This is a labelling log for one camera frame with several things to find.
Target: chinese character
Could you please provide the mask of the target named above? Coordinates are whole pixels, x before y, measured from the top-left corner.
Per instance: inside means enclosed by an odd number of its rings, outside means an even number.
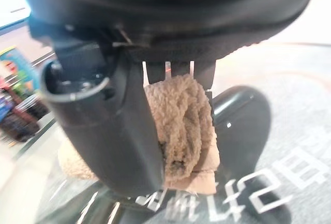
[[[245,206],[238,206],[238,202],[236,199],[240,193],[234,193],[233,184],[235,183],[235,181],[236,180],[230,180],[225,185],[225,192],[227,193],[227,198],[222,202],[222,204],[230,204],[230,208],[225,213],[217,212],[214,196],[207,197],[209,220],[211,222],[226,220],[231,214],[233,215],[235,222],[237,222],[241,218],[241,212],[244,210]]]
[[[249,196],[249,200],[259,214],[277,208],[292,199],[292,196],[288,196],[283,199],[279,199],[277,201],[264,205],[264,203],[260,199],[260,196],[277,189],[281,185],[279,179],[276,178],[276,176],[269,169],[263,169],[261,171],[257,171],[242,177],[242,179],[240,179],[237,183],[238,190],[242,192],[246,188],[245,181],[248,181],[254,177],[261,175],[266,176],[266,178],[270,181],[271,185],[267,186],[266,188],[260,189]]]
[[[199,205],[196,197],[183,191],[177,191],[176,196],[172,197],[167,203],[165,217],[169,220],[183,220],[188,209],[188,220],[195,222],[199,215],[195,209]]]
[[[305,166],[296,171],[302,164]],[[305,189],[314,182],[318,184],[325,182],[324,174],[329,170],[328,166],[300,148],[294,149],[291,154],[275,162],[273,166],[299,189]]]
[[[137,197],[136,203],[141,206],[148,204],[147,208],[156,212],[161,207],[164,196],[166,195],[165,193],[167,193],[167,190],[157,191],[152,195],[147,195],[146,197]]]

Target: beige towel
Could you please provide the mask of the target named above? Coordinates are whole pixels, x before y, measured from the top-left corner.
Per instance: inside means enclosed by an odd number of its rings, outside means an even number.
[[[214,194],[220,158],[202,86],[185,75],[148,85],[145,92],[164,157],[164,188]],[[69,140],[58,157],[69,176],[96,178]]]

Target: tangled cloth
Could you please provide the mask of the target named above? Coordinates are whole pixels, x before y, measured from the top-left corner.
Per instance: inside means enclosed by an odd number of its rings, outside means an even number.
[[[185,75],[148,85],[145,93],[164,157],[164,188],[215,193],[214,171],[220,158],[211,107],[202,86]],[[96,178],[69,140],[58,157],[67,175]]]

